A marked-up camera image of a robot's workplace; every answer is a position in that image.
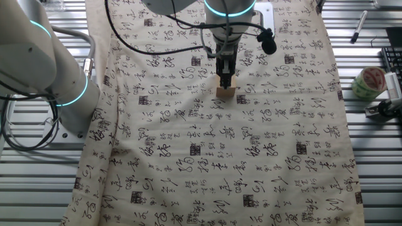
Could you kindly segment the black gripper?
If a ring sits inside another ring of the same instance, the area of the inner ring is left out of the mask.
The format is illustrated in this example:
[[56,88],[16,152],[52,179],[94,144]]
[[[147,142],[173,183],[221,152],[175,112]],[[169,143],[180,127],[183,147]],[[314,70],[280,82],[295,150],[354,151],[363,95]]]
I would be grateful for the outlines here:
[[236,69],[237,49],[240,40],[240,35],[230,36],[229,41],[224,46],[224,38],[215,36],[216,51],[223,50],[216,58],[216,72],[220,77],[220,86],[223,89],[228,89],[231,86],[231,78]]

